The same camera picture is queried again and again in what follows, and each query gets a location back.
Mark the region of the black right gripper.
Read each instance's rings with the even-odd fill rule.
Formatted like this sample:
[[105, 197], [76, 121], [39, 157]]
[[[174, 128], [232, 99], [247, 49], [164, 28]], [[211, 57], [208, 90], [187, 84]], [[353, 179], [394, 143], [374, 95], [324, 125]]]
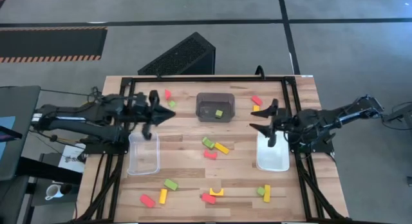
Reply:
[[276, 144], [277, 131], [290, 131], [292, 129], [292, 117], [288, 115], [285, 108], [279, 108], [278, 99], [274, 98], [271, 105], [259, 111], [252, 111], [251, 115], [256, 117], [270, 117], [270, 125], [262, 126], [259, 124], [249, 124], [264, 136], [269, 136], [268, 146], [273, 147]]

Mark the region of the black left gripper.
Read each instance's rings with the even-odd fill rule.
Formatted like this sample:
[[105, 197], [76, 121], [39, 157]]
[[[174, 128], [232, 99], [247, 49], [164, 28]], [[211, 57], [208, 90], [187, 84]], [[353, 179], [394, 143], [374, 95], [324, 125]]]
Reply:
[[[150, 140], [152, 134], [150, 132], [151, 125], [155, 122], [155, 108], [159, 105], [160, 99], [157, 90], [151, 90], [149, 92], [149, 101], [146, 101], [147, 96], [142, 92], [133, 94], [129, 99], [131, 102], [130, 119], [129, 122], [135, 126], [139, 123], [143, 123], [142, 135], [145, 140]], [[158, 112], [163, 115], [160, 117], [159, 124], [171, 119], [176, 113], [162, 105], [158, 106]]]

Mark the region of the white plastic bin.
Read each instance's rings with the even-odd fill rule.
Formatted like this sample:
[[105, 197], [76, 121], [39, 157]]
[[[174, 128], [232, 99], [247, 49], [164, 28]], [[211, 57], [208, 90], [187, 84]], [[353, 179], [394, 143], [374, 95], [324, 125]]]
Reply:
[[277, 131], [276, 144], [273, 147], [269, 147], [269, 138], [266, 138], [263, 134], [258, 133], [256, 164], [259, 169], [272, 172], [284, 172], [289, 170], [289, 145], [283, 134], [284, 132]]

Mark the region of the grey translucent bin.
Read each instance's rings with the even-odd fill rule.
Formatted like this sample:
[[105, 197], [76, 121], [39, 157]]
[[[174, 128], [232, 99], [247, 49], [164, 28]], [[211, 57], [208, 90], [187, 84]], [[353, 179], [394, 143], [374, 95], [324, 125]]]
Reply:
[[[223, 111], [216, 118], [217, 110]], [[198, 93], [196, 96], [196, 116], [200, 122], [230, 122], [236, 114], [236, 103], [232, 93]]]

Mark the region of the clear plastic bin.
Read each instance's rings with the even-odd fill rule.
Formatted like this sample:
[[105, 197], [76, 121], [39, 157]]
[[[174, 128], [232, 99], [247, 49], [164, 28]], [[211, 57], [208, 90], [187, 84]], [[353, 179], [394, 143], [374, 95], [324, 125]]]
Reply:
[[150, 140], [142, 133], [134, 132], [129, 135], [129, 167], [130, 176], [156, 174], [160, 171], [160, 141], [156, 132]]

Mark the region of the black perforated box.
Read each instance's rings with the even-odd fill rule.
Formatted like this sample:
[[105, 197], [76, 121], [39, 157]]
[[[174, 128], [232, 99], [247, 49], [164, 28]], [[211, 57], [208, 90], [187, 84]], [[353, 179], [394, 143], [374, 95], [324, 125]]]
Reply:
[[216, 48], [194, 32], [138, 70], [138, 75], [214, 75]]

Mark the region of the white paper sheet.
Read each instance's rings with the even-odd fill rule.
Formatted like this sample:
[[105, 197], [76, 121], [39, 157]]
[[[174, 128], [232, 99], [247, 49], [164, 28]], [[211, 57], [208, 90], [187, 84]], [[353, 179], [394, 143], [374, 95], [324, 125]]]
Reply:
[[78, 173], [83, 173], [85, 163], [81, 162], [78, 157], [85, 149], [84, 144], [76, 144], [75, 147], [66, 145], [63, 150], [63, 154], [59, 161], [58, 167], [68, 169]]

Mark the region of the black hazard-striped floor mat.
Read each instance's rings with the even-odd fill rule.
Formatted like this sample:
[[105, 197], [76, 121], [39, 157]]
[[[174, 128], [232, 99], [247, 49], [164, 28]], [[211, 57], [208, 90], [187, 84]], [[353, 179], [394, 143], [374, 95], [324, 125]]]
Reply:
[[0, 28], [0, 63], [98, 61], [108, 28]]

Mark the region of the black side stand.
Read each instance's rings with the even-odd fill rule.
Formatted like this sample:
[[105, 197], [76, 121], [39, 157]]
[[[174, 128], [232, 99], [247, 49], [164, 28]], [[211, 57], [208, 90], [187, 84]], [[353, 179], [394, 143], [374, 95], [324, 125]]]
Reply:
[[30, 177], [79, 185], [82, 173], [20, 157], [15, 174], [0, 179], [0, 224], [16, 224], [24, 196], [36, 189], [36, 183], [29, 183]]

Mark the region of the white mug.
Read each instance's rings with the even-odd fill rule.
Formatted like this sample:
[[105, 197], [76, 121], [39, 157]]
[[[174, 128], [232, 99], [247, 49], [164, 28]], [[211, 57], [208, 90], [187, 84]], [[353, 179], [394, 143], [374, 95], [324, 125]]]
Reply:
[[52, 184], [46, 190], [45, 200], [50, 201], [54, 198], [61, 198], [63, 197], [63, 193], [61, 191], [61, 185]]

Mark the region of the black floor stand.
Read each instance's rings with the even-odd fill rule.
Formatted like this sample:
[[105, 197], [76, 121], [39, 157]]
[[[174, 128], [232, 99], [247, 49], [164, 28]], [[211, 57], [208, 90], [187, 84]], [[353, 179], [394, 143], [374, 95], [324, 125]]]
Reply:
[[[391, 127], [388, 124], [394, 120], [403, 120], [406, 123], [406, 127]], [[382, 125], [386, 128], [396, 131], [412, 131], [412, 101], [403, 102], [395, 105], [392, 108], [392, 112], [389, 115], [384, 115], [381, 118]]]

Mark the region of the dark side desk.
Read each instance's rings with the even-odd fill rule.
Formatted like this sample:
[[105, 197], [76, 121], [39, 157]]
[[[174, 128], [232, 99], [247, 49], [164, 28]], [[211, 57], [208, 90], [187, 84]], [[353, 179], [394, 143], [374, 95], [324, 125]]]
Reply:
[[39, 86], [0, 88], [0, 117], [15, 117], [12, 131], [22, 134], [20, 139], [6, 144], [0, 159], [0, 179], [9, 179], [16, 172], [39, 93]]

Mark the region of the black aluminium rig frame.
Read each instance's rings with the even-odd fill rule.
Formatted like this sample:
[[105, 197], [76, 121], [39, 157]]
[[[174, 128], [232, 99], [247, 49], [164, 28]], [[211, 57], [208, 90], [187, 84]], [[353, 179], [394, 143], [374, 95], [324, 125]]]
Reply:
[[[303, 221], [307, 215], [318, 216], [320, 203], [311, 190], [301, 192], [302, 181], [297, 167], [281, 173], [262, 171], [256, 164], [257, 131], [249, 124], [267, 124], [254, 117], [252, 96], [268, 106], [276, 98], [282, 107], [320, 109], [312, 77], [256, 75], [190, 77], [137, 77], [135, 89], [148, 93], [166, 89], [176, 102], [175, 117], [155, 127], [160, 138], [160, 171], [146, 176], [130, 176], [123, 171], [111, 190], [117, 197], [106, 196], [103, 217], [115, 222], [253, 222]], [[195, 115], [196, 96], [200, 92], [232, 93], [236, 114], [229, 123], [200, 122]], [[229, 149], [228, 154], [208, 149], [202, 144], [207, 137]], [[217, 159], [203, 156], [204, 150], [217, 152]], [[178, 184], [173, 191], [164, 185], [170, 179]], [[257, 193], [258, 187], [271, 186], [270, 203]], [[216, 203], [201, 200], [213, 188], [224, 189], [215, 196]], [[160, 190], [167, 189], [164, 205], [159, 204]], [[142, 194], [155, 201], [153, 208], [140, 202]]]

